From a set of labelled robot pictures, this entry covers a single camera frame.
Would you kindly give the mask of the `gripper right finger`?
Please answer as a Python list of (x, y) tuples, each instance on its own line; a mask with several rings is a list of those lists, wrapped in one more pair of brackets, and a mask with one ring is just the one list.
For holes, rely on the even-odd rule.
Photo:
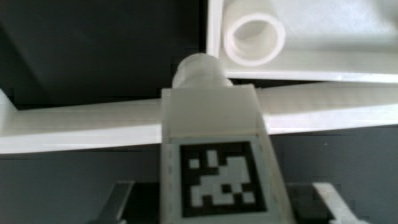
[(333, 220), (329, 221), (329, 224), (372, 224), (358, 218), (333, 184), (315, 182), (313, 187), (320, 194), (328, 209), (333, 213)]

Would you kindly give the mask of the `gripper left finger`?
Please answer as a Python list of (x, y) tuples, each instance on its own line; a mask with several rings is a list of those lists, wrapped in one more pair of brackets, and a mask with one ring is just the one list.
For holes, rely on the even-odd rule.
[(134, 185), (134, 181), (120, 181), (114, 184), (98, 217), (88, 224), (129, 224), (129, 221), (123, 218), (123, 214)]

